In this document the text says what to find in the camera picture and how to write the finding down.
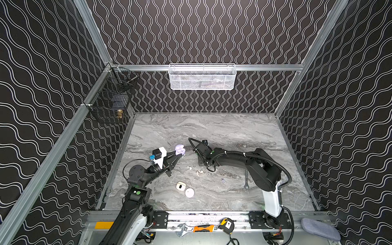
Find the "purple earbud charging case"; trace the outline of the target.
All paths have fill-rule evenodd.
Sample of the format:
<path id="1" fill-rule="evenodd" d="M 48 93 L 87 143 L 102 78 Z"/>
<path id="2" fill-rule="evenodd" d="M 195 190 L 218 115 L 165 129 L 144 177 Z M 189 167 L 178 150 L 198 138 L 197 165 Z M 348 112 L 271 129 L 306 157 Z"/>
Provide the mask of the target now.
<path id="1" fill-rule="evenodd" d="M 176 154 L 176 156 L 177 156 L 177 155 L 182 155 L 182 156 L 184 156 L 184 155 L 185 155 L 185 152 L 186 152 L 186 150 L 185 150 L 185 148 L 184 148 L 184 145 L 176 145 L 176 146 L 175 146 L 175 154 Z"/>

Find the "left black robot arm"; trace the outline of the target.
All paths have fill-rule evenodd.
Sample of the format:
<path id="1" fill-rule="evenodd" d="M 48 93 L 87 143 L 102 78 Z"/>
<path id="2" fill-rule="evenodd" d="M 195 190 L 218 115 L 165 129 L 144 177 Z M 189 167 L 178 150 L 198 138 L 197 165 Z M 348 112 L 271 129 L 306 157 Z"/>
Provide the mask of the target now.
<path id="1" fill-rule="evenodd" d="M 129 186 L 121 210 L 100 242 L 101 245 L 132 245 L 143 230 L 154 224 L 154 209 L 148 204 L 152 190 L 147 185 L 163 174 L 171 176 L 172 170 L 184 155 L 184 149 L 169 153 L 155 149 L 149 157 L 148 168 L 140 164 L 130 168 L 127 178 Z"/>

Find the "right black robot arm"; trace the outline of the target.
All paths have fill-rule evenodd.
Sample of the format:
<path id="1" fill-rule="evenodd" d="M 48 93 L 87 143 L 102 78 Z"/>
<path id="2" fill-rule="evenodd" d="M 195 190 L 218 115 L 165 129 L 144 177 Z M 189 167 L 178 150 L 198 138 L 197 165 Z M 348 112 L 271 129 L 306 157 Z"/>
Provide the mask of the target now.
<path id="1" fill-rule="evenodd" d="M 287 169 L 261 148 L 253 152 L 227 151 L 222 148 L 212 149 L 207 140 L 189 138 L 188 141 L 198 156 L 199 164 L 212 173 L 219 166 L 245 169 L 246 179 L 251 177 L 262 190 L 265 225 L 273 229 L 281 227 L 284 214 L 281 190 L 292 182 L 292 176 Z"/>

